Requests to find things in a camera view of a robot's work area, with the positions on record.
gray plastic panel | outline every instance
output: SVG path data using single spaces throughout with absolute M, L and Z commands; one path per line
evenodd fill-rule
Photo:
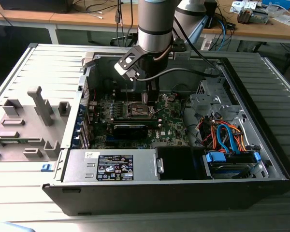
M 19 139 L 23 138 L 43 138 L 44 143 L 49 141 L 51 146 L 58 141 L 59 145 L 64 134 L 67 123 L 67 116 L 60 116 L 58 105 L 60 102 L 73 103 L 77 91 L 79 78 L 82 75 L 81 56 L 83 52 L 78 52 L 67 57 L 62 57 L 60 52 L 54 51 L 50 56 L 48 51 L 36 51 L 36 48 L 29 48 L 28 55 L 23 57 L 21 65 L 13 72 L 6 88 L 2 89 L 0 95 L 0 131 L 17 131 Z M 54 113 L 51 118 L 54 124 L 46 127 L 41 116 L 34 110 L 35 104 L 27 94 L 32 86 L 42 88 L 41 95 L 44 100 L 48 100 Z M 2 108 L 7 99 L 17 99 L 23 106 L 16 109 L 19 116 L 8 117 Z M 24 125 L 2 125 L 5 119 L 23 119 Z M 38 148 L 42 157 L 29 158 L 23 152 L 25 148 Z M 0 161 L 46 161 L 57 160 L 56 156 L 47 156 L 44 144 L 7 144 L 0 146 Z

electronic device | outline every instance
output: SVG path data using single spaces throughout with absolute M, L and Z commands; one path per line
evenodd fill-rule
M 208 20 L 204 28 L 210 29 L 216 25 L 214 22 L 214 16 L 217 8 L 217 2 L 216 0 L 205 0 L 204 6 L 206 8 L 206 15 L 208 16 Z
M 0 0 L 4 10 L 29 10 L 67 13 L 73 0 Z
M 145 83 L 106 72 L 126 51 L 95 51 L 79 83 L 54 179 L 43 185 L 65 214 L 244 209 L 290 189 L 290 162 L 227 59 L 211 56 L 219 78 L 166 74 L 147 105 Z M 193 56 L 168 68 L 183 63 L 205 66 Z

sticker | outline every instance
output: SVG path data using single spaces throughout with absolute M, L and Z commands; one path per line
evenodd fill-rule
M 97 172 L 98 181 L 133 180 L 133 155 L 98 155 Z
M 18 141 L 0 141 L 2 144 L 18 144 Z
M 85 158 L 86 159 L 97 159 L 100 155 L 100 152 L 98 151 L 87 151 L 85 152 Z

